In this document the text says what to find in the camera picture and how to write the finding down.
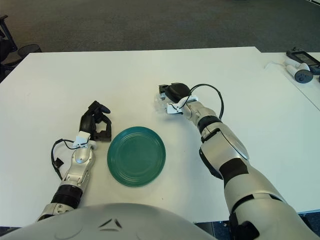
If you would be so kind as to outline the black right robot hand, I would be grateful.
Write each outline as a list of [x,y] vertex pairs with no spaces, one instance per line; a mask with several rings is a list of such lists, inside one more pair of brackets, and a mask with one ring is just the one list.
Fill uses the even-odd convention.
[[161,100],[169,99],[173,103],[178,103],[182,98],[189,96],[190,88],[184,83],[161,84],[158,86]]

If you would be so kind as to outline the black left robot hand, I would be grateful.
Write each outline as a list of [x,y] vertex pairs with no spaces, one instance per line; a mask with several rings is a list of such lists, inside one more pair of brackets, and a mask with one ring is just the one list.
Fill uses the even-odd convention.
[[[79,131],[89,133],[91,141],[110,142],[112,140],[112,122],[105,115],[110,113],[111,110],[109,108],[95,100],[82,115]],[[101,122],[106,123],[106,129],[97,132],[96,124]]]

